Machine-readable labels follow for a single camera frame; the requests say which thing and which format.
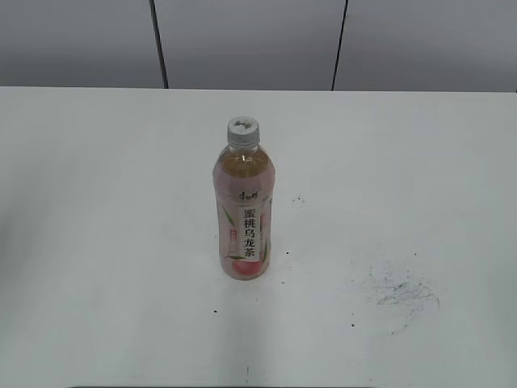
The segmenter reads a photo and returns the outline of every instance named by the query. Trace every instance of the pink label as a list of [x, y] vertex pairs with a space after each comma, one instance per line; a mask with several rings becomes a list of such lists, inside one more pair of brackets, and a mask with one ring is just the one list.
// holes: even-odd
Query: pink label
[[269, 256], [272, 168], [252, 178], [234, 178], [218, 168], [214, 171], [221, 258], [256, 263]]

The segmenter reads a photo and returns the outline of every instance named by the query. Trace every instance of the white bottle cap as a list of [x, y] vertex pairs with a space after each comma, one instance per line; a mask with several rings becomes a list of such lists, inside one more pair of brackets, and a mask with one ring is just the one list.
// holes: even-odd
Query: white bottle cap
[[233, 148], [250, 149], [259, 145], [259, 123], [251, 117], [235, 117], [228, 123], [228, 144]]

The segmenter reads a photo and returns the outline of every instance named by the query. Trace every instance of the table surface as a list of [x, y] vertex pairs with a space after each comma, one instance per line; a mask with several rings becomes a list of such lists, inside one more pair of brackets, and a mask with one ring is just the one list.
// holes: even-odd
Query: table surface
[[[233, 116], [276, 167], [227, 277]], [[514, 387], [517, 95], [0, 88], [0, 386]]]

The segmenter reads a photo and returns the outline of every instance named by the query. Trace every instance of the bottle label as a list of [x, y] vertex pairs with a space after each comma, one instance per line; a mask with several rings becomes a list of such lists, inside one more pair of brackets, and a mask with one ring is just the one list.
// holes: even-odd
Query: bottle label
[[221, 257], [257, 263], [270, 253], [272, 184], [264, 185], [260, 178], [242, 179], [242, 186], [229, 184], [219, 191]]

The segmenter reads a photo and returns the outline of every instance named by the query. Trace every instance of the peach oolong tea bottle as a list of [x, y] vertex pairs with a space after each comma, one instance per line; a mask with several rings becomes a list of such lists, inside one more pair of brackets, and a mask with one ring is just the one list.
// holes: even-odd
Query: peach oolong tea bottle
[[221, 265], [239, 280], [262, 275], [271, 257], [275, 168], [259, 142], [255, 119], [232, 119], [228, 123], [228, 146], [213, 169]]

